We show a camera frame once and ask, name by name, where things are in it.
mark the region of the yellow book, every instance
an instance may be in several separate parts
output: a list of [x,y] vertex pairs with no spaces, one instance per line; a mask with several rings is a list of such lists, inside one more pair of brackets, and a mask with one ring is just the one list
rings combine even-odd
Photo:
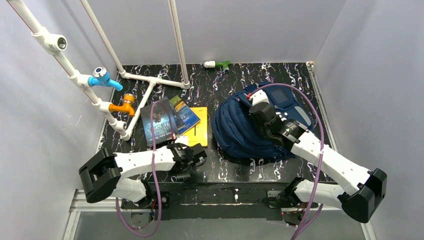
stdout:
[[202,147],[208,146],[208,108],[190,107],[190,109],[200,118],[200,122],[185,132],[183,135],[188,137],[188,146],[201,144]]

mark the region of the orange faucet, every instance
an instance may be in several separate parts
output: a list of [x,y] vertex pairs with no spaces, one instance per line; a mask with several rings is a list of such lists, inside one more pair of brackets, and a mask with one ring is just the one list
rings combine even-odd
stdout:
[[134,108],[131,107],[131,104],[133,104],[135,101],[136,101],[136,97],[134,95],[129,93],[124,94],[122,106],[117,106],[111,103],[109,105],[109,111],[128,113],[130,117],[134,117],[134,115],[136,115],[136,112],[134,111]]

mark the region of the backpack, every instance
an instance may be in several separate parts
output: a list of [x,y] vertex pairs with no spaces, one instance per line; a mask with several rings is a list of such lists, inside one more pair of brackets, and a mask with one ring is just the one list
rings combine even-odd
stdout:
[[[258,134],[253,119],[249,115],[252,104],[248,94],[271,82],[261,82],[247,86],[222,102],[213,115],[210,125],[218,146],[233,158],[294,158],[295,155],[283,147],[276,147]],[[311,118],[284,86],[271,86],[262,89],[275,106],[275,111],[288,119],[295,119],[313,130]]]

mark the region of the marble tabletop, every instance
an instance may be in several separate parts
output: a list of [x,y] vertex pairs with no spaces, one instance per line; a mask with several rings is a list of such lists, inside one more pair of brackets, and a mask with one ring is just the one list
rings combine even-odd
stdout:
[[[131,74],[153,76],[161,79],[182,81],[182,73],[179,65],[127,65],[125,70]],[[191,88],[180,89],[173,86],[156,85],[151,93],[147,105],[163,97],[180,96],[189,107],[207,107],[208,110],[208,147],[205,149],[208,156],[207,162],[198,168],[199,182],[291,182],[295,177],[303,177],[307,180],[315,179],[316,168],[306,160],[296,157],[286,160],[276,159],[237,159],[223,153],[213,139],[210,118],[215,113],[219,104],[230,95],[241,91],[245,86],[259,82],[286,83],[302,90],[311,100],[321,117],[321,111],[311,83],[311,78],[305,63],[237,63],[231,64],[229,73],[224,74],[220,69],[207,69],[200,64],[187,65]],[[125,93],[133,94],[136,102],[134,109],[141,102],[148,83],[132,79],[118,78],[123,86],[122,91],[115,91],[111,102],[122,104]],[[311,108],[302,97],[295,92],[295,98],[304,107],[313,120],[314,132],[320,137],[317,119]],[[128,114],[112,113],[118,120],[126,121]],[[325,143],[330,145],[327,132]],[[114,152],[132,153],[147,150],[146,139],[139,119],[129,141],[124,141],[120,135],[107,123],[100,139],[99,148],[108,147]],[[142,179],[153,181],[151,173],[139,176]],[[159,172],[159,180],[162,182],[176,182],[177,178],[170,172]],[[321,181],[332,179],[321,173]]]

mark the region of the green valve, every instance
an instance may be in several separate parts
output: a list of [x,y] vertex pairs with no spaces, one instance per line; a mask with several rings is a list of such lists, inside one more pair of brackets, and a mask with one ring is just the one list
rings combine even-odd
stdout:
[[203,66],[208,69],[222,67],[222,72],[226,74],[230,71],[229,65],[230,65],[230,61],[225,61],[225,62],[205,61],[203,64]]

